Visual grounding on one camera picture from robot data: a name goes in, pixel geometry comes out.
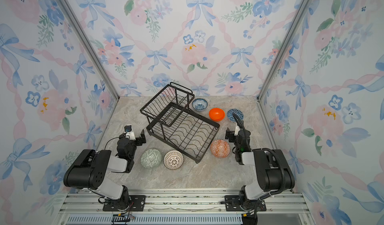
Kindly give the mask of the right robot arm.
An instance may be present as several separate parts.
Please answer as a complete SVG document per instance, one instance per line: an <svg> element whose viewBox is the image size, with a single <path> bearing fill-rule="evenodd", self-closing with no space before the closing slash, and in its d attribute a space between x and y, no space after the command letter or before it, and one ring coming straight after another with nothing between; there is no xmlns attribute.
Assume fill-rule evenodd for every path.
<svg viewBox="0 0 384 225"><path fill-rule="evenodd" d="M295 178L283 152L278 149L251 149L250 131L236 127L226 130L225 139L233 143L236 162L254 168L254 181L243 186L237 199L230 199L227 204L250 210L263 200L278 195L295 186Z"/></svg>

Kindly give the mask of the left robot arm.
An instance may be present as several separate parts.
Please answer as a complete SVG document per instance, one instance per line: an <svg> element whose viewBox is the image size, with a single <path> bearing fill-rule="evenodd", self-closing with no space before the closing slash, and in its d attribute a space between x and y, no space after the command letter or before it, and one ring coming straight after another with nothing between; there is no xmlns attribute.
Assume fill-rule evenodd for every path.
<svg viewBox="0 0 384 225"><path fill-rule="evenodd" d="M146 143L144 130L137 137L132 126L118 137L117 155L111 150L83 150L64 175L64 185L75 189L87 189L99 195L98 202L104 212L142 212L145 195L130 195L129 189L107 177L107 172L128 174L132 171L137 147Z"/></svg>

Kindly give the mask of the black wire dish rack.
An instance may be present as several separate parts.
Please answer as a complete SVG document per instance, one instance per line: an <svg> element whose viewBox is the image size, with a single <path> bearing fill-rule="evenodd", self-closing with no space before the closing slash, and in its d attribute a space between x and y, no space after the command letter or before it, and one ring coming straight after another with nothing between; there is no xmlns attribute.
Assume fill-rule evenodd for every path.
<svg viewBox="0 0 384 225"><path fill-rule="evenodd" d="M140 112L147 117L149 125L146 129L151 136L198 164L214 141L220 125L191 110L194 99L191 89L171 82Z"/></svg>

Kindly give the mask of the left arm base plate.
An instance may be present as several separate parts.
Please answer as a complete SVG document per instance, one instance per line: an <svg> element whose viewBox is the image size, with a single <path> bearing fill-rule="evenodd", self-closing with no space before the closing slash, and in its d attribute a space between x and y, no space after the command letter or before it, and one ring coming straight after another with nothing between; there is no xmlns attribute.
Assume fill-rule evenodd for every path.
<svg viewBox="0 0 384 225"><path fill-rule="evenodd" d="M143 212L146 198L145 195L130 195L118 200L107 199L103 212Z"/></svg>

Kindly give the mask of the blue floral bowl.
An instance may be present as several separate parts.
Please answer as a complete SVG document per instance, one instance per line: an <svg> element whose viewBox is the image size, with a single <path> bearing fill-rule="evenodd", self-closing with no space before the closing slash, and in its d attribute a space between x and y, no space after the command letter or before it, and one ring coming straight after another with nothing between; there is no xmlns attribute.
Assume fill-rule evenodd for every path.
<svg viewBox="0 0 384 225"><path fill-rule="evenodd" d="M192 101L192 107L196 111L203 111L208 107L208 102L203 98L196 98Z"/></svg>

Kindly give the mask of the green geometric pattern bowl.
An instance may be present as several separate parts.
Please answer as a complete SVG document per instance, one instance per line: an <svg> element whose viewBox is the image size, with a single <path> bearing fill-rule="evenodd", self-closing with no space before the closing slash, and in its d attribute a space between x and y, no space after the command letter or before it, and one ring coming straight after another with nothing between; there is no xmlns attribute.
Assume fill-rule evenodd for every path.
<svg viewBox="0 0 384 225"><path fill-rule="evenodd" d="M146 169L153 169L160 165L162 154L158 149L148 149L141 156L141 164Z"/></svg>

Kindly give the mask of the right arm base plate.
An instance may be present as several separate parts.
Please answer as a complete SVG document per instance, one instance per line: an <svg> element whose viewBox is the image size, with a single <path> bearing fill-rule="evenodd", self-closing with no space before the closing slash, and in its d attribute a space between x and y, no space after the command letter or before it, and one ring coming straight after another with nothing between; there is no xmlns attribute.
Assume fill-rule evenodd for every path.
<svg viewBox="0 0 384 225"><path fill-rule="evenodd" d="M266 204L260 200L241 199L239 195L226 195L221 202L225 205L227 212L252 212L255 208L257 212L266 212Z"/></svg>

